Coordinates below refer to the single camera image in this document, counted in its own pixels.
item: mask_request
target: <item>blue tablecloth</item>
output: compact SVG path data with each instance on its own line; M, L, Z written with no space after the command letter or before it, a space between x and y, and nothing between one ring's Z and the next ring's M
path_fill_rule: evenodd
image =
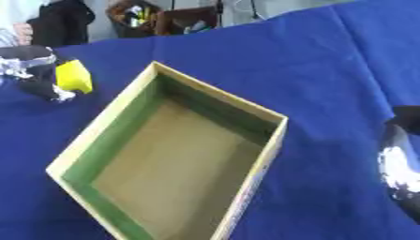
M238 240L419 239L386 196L376 154L391 106L420 104L420 2L370 0L187 37L62 49L97 91L56 105L0 89L0 237L112 239L46 166L152 60L290 116Z

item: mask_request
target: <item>foil-wrapped object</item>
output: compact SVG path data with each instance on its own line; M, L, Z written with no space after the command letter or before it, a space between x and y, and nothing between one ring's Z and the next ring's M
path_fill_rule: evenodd
M381 179L391 198L420 224L420 106L399 106L394 112L378 155Z

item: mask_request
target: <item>open box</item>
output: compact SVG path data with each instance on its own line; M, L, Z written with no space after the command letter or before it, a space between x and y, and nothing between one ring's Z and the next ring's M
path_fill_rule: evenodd
M286 125L154 62L47 173L116 239L228 239Z

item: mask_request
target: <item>yellow sponge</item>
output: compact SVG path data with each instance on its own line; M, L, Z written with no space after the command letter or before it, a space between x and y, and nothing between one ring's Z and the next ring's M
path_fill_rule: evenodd
M72 60L60 65L55 70L57 86L63 90L80 90L85 94L92 92L92 77L90 72L79 60Z

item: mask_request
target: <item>person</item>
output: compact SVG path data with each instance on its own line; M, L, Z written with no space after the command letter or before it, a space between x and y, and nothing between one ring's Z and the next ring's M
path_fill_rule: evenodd
M57 0L1 0L0 48L30 45L34 34L26 23L39 15L39 9Z

